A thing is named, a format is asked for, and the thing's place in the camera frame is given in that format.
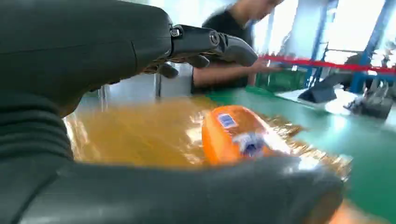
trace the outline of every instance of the plastic packaging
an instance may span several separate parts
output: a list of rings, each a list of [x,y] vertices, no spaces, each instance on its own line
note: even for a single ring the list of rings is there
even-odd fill
[[[202,142],[212,165],[291,153],[285,141],[266,122],[237,105],[218,107],[206,114]]]
[[[202,141],[209,162],[217,165],[261,156],[299,156],[311,160],[311,164],[324,164],[344,181],[348,179],[352,158],[330,155],[292,140],[302,127],[284,118],[262,118],[237,105],[218,107],[207,113]]]
[[[145,105],[109,107],[104,111],[77,110],[64,121],[78,161],[200,168],[210,164],[202,147],[202,124],[207,113],[218,110],[216,107],[204,97],[172,98]],[[251,118],[259,116],[263,121],[259,124],[271,130],[275,136],[272,141],[281,142],[283,153],[312,157],[347,179],[350,157],[329,155],[294,141],[292,137],[304,128],[283,117],[254,114]],[[249,119],[237,122],[245,123],[246,127],[252,125]]]

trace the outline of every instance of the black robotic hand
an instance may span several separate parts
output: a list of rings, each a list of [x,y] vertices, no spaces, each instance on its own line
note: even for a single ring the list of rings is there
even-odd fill
[[[205,56],[244,66],[257,59],[241,39],[173,26],[160,8],[118,0],[0,2],[2,90],[33,93],[72,112],[84,93],[139,73],[174,77],[168,62],[205,67]]]
[[[117,0],[2,0],[0,18],[0,223],[322,224],[340,204],[342,181],[299,158],[199,171],[73,161],[59,115],[86,91],[172,76],[169,61],[249,66],[242,40]]]

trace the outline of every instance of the product label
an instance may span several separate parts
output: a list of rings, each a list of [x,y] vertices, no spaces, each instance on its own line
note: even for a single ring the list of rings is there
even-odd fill
[[[228,113],[222,113],[217,118],[219,119],[219,122],[223,126],[223,128],[238,126],[235,120]]]

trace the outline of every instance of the green table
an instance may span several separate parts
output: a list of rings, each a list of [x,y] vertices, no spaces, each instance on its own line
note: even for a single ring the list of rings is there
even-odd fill
[[[219,105],[243,105],[265,115],[282,115],[308,128],[296,139],[326,152],[352,156],[348,198],[365,211],[396,223],[396,133],[379,121],[334,115],[253,87],[208,97]]]

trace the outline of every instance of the screw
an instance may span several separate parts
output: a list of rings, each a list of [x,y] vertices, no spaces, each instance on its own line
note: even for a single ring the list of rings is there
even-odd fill
[[[171,30],[170,30],[170,35],[171,35],[172,37],[178,37],[178,36],[180,36],[180,35],[181,35],[180,29],[177,29],[177,28],[171,29]]]
[[[212,44],[214,45],[218,45],[219,44],[219,35],[215,32],[211,32],[209,34],[210,40],[212,42]]]

